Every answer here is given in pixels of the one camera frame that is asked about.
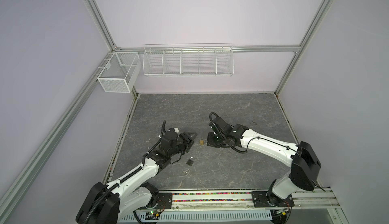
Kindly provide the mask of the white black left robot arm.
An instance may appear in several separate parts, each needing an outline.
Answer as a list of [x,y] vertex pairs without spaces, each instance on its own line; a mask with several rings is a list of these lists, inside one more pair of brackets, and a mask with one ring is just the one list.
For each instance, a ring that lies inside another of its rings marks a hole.
[[157,143],[142,156],[138,166],[111,182],[98,182],[91,187],[76,223],[116,224],[141,207],[157,206],[159,190],[148,180],[171,165],[173,156],[188,153],[196,136],[195,132],[166,130],[162,126]]

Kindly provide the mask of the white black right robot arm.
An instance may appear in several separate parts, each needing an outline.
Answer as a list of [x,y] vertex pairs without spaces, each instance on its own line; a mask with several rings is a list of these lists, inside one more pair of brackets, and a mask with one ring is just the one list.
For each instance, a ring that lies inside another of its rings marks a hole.
[[209,120],[212,132],[208,134],[208,146],[230,148],[240,154],[253,150],[290,168],[282,178],[274,180],[267,191],[252,193],[256,207],[291,208],[294,206],[293,193],[315,189],[322,164],[309,143],[283,142],[241,124],[233,126],[215,112],[209,114]]

